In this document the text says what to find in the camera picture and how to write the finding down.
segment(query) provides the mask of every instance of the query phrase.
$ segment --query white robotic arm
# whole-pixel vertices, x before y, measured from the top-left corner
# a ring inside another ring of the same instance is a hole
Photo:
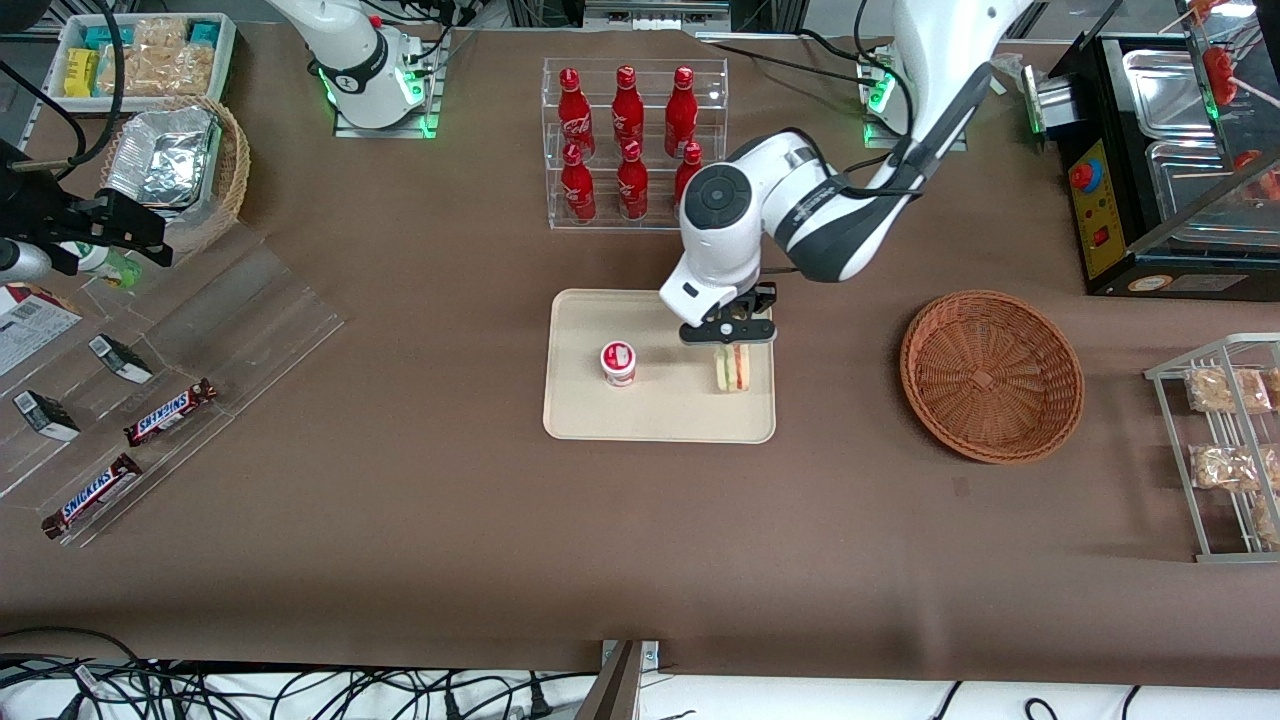
[[[422,104],[422,41],[375,26],[358,0],[266,0],[293,23],[334,105],[362,128],[394,124]]]
[[[662,286],[667,306],[691,328],[717,320],[759,279],[762,231],[812,281],[865,268],[986,97],[996,44],[1030,1],[897,0],[895,47],[915,99],[910,135],[867,188],[826,167],[799,131],[753,140],[699,170],[680,202],[685,254]],[[731,324],[718,327],[714,341],[741,341]]]

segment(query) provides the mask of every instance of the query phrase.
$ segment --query round wicker basket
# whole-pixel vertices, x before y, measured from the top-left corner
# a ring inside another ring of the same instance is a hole
[[[165,100],[160,110],[180,110],[192,105],[218,115],[223,137],[218,146],[218,163],[214,167],[211,213],[200,223],[170,223],[165,229],[165,242],[173,247],[179,258],[187,258],[204,250],[236,224],[241,205],[244,202],[244,191],[248,187],[248,140],[225,105],[204,96],[186,95]],[[106,164],[102,165],[104,187],[119,147],[120,131],[116,131],[111,143],[106,147]]]
[[[934,300],[911,320],[900,363],[924,427],[974,460],[1039,460],[1080,421],[1084,374],[1075,351],[1053,323],[1009,295]]]

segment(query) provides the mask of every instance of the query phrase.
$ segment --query green led light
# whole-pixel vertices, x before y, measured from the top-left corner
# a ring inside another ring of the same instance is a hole
[[[893,87],[897,82],[893,79],[893,76],[884,76],[884,79],[876,83],[876,87],[881,87],[881,85],[884,87],[881,92],[872,94],[872,100],[868,104],[868,108],[870,108],[873,113],[884,111],[884,106],[888,105],[888,95],[890,92],[893,92]]]
[[[334,99],[334,96],[333,96],[333,88],[329,87],[329,79],[325,78],[324,74],[320,76],[320,85],[324,86],[324,95],[325,95],[325,97],[329,99],[329,104],[333,105],[334,108],[337,108],[338,106],[338,100]]]
[[[399,83],[401,92],[404,94],[404,100],[407,102],[417,102],[417,96],[421,95],[421,92],[415,92],[415,91],[421,91],[419,86],[413,86],[413,90],[410,90],[408,83],[412,81],[413,81],[412,73],[401,73],[396,76],[396,82]]]

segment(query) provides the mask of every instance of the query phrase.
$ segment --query brown tabletop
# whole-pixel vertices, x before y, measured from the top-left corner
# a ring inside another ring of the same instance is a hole
[[[92,626],[148,657],[585,669],[596,641],[644,637],[690,673],[1280,685],[1280,568],[1190,562],[1140,377],[1276,310],[1085,297],[1057,158],[1016,92],[987,100],[864,273],[780,282],[773,439],[561,442],[540,421],[552,299],[655,288],[680,240],[548,229],[541,58],[721,53],[483,32],[435,141],[357,141],[330,137],[291,27],[243,35],[243,217],[347,325],[87,548],[0,510],[4,625]],[[730,64],[731,146],[794,124],[833,163],[872,156],[849,83]],[[58,123],[42,114],[33,155],[64,152]],[[1084,419],[1042,462],[966,461],[906,407],[908,320],[966,288],[1028,300],[1080,355]]]

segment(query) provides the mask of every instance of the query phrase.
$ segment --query yellow control panel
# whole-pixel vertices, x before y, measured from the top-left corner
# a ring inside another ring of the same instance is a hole
[[[1111,170],[1100,140],[1068,172],[1075,227],[1084,247],[1084,269],[1093,279],[1124,258],[1125,242],[1111,188]]]

